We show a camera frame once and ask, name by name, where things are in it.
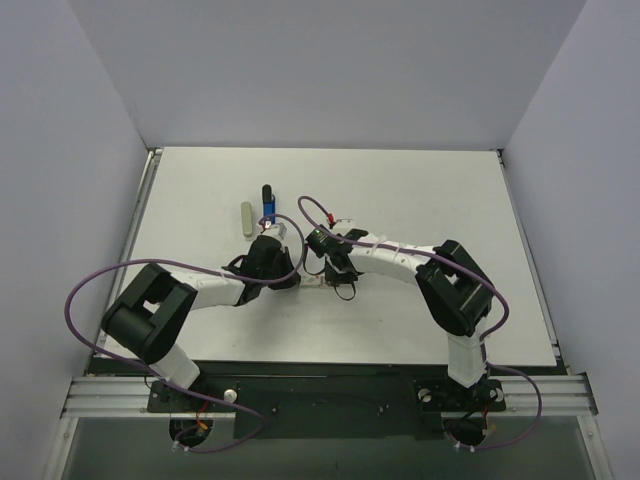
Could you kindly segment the white staple box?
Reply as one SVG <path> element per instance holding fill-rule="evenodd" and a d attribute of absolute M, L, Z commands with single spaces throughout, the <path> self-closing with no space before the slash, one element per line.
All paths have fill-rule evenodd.
<path fill-rule="evenodd" d="M 325 286 L 324 277 L 322 275 L 302 275 L 300 288 L 322 288 Z"/>

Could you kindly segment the beige white stapler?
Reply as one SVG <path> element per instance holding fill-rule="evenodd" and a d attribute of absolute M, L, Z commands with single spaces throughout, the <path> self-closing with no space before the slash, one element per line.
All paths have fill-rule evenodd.
<path fill-rule="evenodd" d="M 248 201 L 241 203 L 241 229 L 245 238 L 251 238 L 253 236 L 253 210 L 251 203 Z"/>

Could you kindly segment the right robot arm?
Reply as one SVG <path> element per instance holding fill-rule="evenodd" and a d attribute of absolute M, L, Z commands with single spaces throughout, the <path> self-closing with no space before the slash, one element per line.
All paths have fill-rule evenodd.
<path fill-rule="evenodd" d="M 353 286 L 364 274 L 417 286 L 448 336 L 449 402 L 468 409 L 482 398 L 487 360 L 478 324 L 491 311 L 493 284 L 461 244 L 409 246 L 357 228 L 334 234 L 323 226 L 312 230 L 306 243 L 324 260 L 325 281 L 332 287 Z"/>

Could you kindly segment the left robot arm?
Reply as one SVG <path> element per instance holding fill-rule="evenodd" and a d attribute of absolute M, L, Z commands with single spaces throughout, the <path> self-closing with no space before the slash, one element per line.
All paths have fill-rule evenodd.
<path fill-rule="evenodd" d="M 177 344 L 189 313 L 243 306 L 265 287 L 287 290 L 298 287 L 300 281 L 282 240 L 260 235 L 246 254 L 223 266 L 220 275 L 145 265 L 106 311 L 101 327 L 159 377 L 173 383 L 170 399 L 181 410 L 192 412 L 203 405 L 206 388 L 197 380 L 199 367 Z"/>

